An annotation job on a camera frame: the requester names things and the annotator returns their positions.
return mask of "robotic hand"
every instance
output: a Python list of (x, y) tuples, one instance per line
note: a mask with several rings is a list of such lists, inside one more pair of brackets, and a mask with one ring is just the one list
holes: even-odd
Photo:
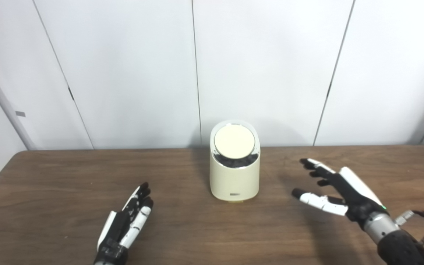
[(318, 196), (300, 188), (292, 191), (294, 197), (323, 211), (346, 215), (350, 221), (357, 222), (376, 243), (379, 256), (388, 265), (424, 265), (424, 239), (418, 242), (400, 229), (415, 213), (424, 217), (424, 212), (407, 211), (394, 221), (379, 198), (349, 168), (343, 167), (337, 173), (311, 158), (303, 158), (300, 162), (304, 168), (313, 170), (311, 177), (323, 178), (317, 185), (332, 185), (342, 199)]
[(140, 185), (128, 198), (121, 212), (111, 211), (98, 240), (94, 265), (124, 265), (128, 248), (142, 230), (153, 207), (148, 183)]

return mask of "white robot finger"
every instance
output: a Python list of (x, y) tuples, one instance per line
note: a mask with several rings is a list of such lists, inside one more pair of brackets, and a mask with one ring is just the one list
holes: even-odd
[(307, 192), (301, 190), (300, 188), (294, 188), (292, 190), (292, 195), (305, 204), (308, 204), (328, 213), (333, 213), (334, 215), (345, 216), (346, 212), (348, 211), (348, 206), (343, 204), (331, 203), (330, 200), (332, 198), (329, 198), (328, 196), (318, 196), (315, 193)]
[(138, 234), (142, 230), (143, 225), (145, 224), (148, 216), (150, 215), (152, 208), (153, 208), (153, 200), (151, 200), (151, 198), (148, 197), (143, 202), (143, 206), (142, 208), (140, 208), (138, 215), (130, 224), (130, 228), (128, 229), (128, 232), (122, 238), (120, 245), (124, 246), (125, 248), (130, 248), (130, 246), (132, 245), (132, 243), (135, 241)]
[(328, 171), (329, 173), (336, 173), (335, 170), (331, 169), (329, 166), (323, 164), (320, 161), (316, 161), (315, 159), (312, 158), (303, 158), (301, 159), (301, 163), (304, 164), (304, 166), (306, 167), (306, 169), (317, 169), (319, 167), (325, 169), (326, 171)]

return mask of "robot finger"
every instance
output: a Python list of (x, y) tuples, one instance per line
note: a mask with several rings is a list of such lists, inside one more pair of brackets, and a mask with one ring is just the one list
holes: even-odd
[(141, 200), (138, 201), (137, 206), (138, 209), (142, 208), (143, 206), (145, 206), (145, 203), (150, 203), (151, 198), (150, 197), (146, 197), (146, 198), (141, 198)]
[(148, 216), (150, 215), (152, 208), (153, 200), (150, 197), (145, 198), (145, 200), (143, 201), (143, 207), (140, 208), (140, 211), (136, 216), (135, 220), (133, 220), (133, 222), (130, 224), (130, 228), (122, 238), (120, 245), (124, 246), (125, 248), (130, 248), (132, 243), (137, 238), (138, 233), (140, 233), (140, 231), (142, 230), (143, 225), (145, 224)]
[(317, 172), (317, 171), (310, 171), (310, 173), (308, 173), (312, 178), (318, 178), (321, 177), (321, 175)]
[(138, 186), (135, 191), (132, 193), (132, 195), (128, 198), (127, 202), (125, 203), (124, 207), (122, 208), (122, 210), (124, 210), (128, 203), (131, 201), (132, 198), (139, 198), (140, 195), (144, 192), (148, 191), (148, 194), (150, 194), (150, 189), (148, 188), (148, 182), (143, 183), (142, 185)]
[(292, 190), (292, 195), (299, 199), (301, 202), (328, 213), (345, 216), (346, 212), (348, 211), (348, 206), (344, 205), (342, 199), (334, 197), (329, 199), (328, 196), (318, 196), (314, 193), (301, 190), (300, 188), (294, 188)]
[(128, 215), (130, 215), (131, 218), (135, 217), (138, 213), (138, 199), (135, 197), (131, 198), (123, 211), (128, 211)]
[(150, 195), (151, 190), (149, 188), (147, 188), (146, 190), (142, 191), (142, 193), (140, 193), (140, 195), (138, 195), (139, 198), (146, 198), (148, 195)]
[(317, 185), (320, 187), (324, 187), (330, 185), (330, 182), (328, 180), (319, 180), (317, 181)]
[(304, 165), (306, 169), (314, 169), (316, 173), (322, 177), (325, 177), (328, 174), (335, 174), (336, 172), (328, 167), (327, 165), (321, 163), (320, 161), (316, 161), (312, 158), (302, 158), (300, 162)]

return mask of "black sleeve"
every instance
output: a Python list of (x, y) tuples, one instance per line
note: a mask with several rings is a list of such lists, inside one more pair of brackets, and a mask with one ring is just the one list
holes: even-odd
[(424, 265), (424, 247), (405, 230), (385, 236), (377, 253), (387, 265)]

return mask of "white finger segment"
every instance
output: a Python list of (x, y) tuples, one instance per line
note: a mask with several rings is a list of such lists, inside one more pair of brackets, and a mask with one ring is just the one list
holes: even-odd
[(122, 238), (120, 245), (123, 245), (126, 248), (130, 248), (132, 243), (135, 241), (135, 238), (137, 238), (138, 233), (143, 228), (143, 225), (145, 224), (148, 215), (151, 213), (151, 208), (147, 206), (143, 206), (140, 209), (140, 212), (136, 216), (135, 220), (130, 224), (130, 228), (128, 232), (125, 234), (125, 236)]
[(318, 196), (311, 192), (302, 194), (299, 200), (305, 204), (335, 215), (344, 216), (348, 211), (348, 207), (346, 205), (331, 203), (328, 201), (327, 196)]

